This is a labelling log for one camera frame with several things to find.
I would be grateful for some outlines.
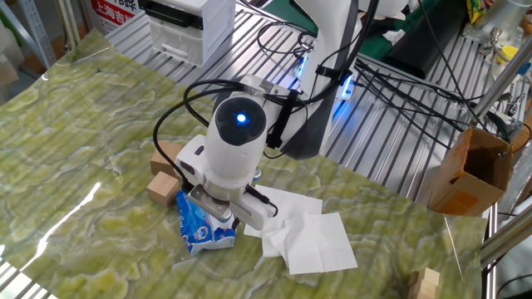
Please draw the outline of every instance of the red sign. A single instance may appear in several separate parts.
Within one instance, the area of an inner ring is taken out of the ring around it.
[[[91,0],[91,3],[92,8],[99,16],[104,17],[117,25],[122,25],[135,16],[131,12],[127,12],[116,5],[106,2],[106,0]]]

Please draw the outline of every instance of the wooden cube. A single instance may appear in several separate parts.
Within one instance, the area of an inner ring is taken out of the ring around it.
[[[410,297],[408,297],[408,299],[434,299],[434,297],[430,297],[426,294],[423,294],[423,293],[417,293],[417,294],[414,294]]]
[[[423,269],[423,271],[421,271],[419,273],[419,278],[420,279],[423,279],[423,280],[426,280],[432,284],[435,284],[437,286],[440,285],[440,273],[432,270],[432,269],[429,269],[429,268],[425,268]]]
[[[148,198],[168,208],[175,202],[180,187],[178,179],[159,172],[148,185]]]
[[[430,298],[436,296],[436,288],[438,286],[434,283],[428,282],[424,279],[420,279],[415,285],[411,286],[408,290],[408,296],[413,297],[417,294],[425,294]]]
[[[163,149],[166,155],[170,157],[170,159],[175,160],[175,157],[177,157],[177,154],[183,149],[181,145],[177,145],[171,142],[159,142],[160,147]],[[163,172],[165,174],[168,174],[170,176],[175,177],[175,171],[172,165],[166,161],[165,158],[159,153],[159,150],[155,149],[155,152],[151,156],[150,161],[151,166],[151,174],[157,175],[159,172]]]

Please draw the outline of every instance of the tissue pack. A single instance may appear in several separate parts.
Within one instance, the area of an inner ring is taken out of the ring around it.
[[[236,232],[231,228],[233,217],[226,223],[210,216],[202,208],[191,203],[183,191],[177,193],[180,211],[181,237],[191,255],[203,249],[231,248]]]

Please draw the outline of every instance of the green marble surface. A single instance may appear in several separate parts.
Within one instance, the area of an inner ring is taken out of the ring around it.
[[[265,159],[259,183],[339,212],[357,269],[290,276],[242,228],[234,248],[191,257],[176,208],[145,191],[153,127],[182,91],[91,32],[0,107],[2,257],[59,298],[406,298],[423,267],[441,273],[436,298],[480,298],[485,220],[426,211],[323,157]],[[202,133],[179,110],[160,139]]]

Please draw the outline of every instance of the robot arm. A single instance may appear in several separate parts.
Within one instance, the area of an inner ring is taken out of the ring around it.
[[[317,23],[319,34],[314,51],[301,77],[299,95],[255,76],[245,76],[246,91],[233,92],[215,107],[206,136],[194,137],[177,156],[176,163],[195,186],[189,198],[221,221],[232,214],[255,229],[277,213],[277,207],[258,193],[251,183],[260,176],[258,165],[264,147],[274,145],[294,159],[319,154],[330,130],[336,88],[322,100],[308,101],[311,93],[329,88],[338,80],[317,76],[317,72],[338,70],[361,30],[357,0],[296,0]],[[267,95],[284,96],[292,106],[268,100]],[[275,126],[284,125],[277,130]]]

